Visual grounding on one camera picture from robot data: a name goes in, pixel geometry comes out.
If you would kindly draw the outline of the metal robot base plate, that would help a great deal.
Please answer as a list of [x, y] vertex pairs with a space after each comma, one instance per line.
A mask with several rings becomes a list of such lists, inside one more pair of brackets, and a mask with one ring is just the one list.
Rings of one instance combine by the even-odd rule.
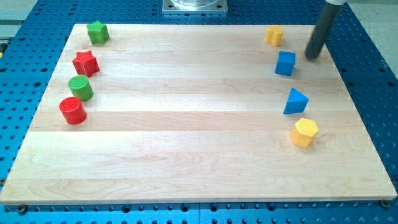
[[227, 0], [163, 0], [163, 14], [227, 14]]

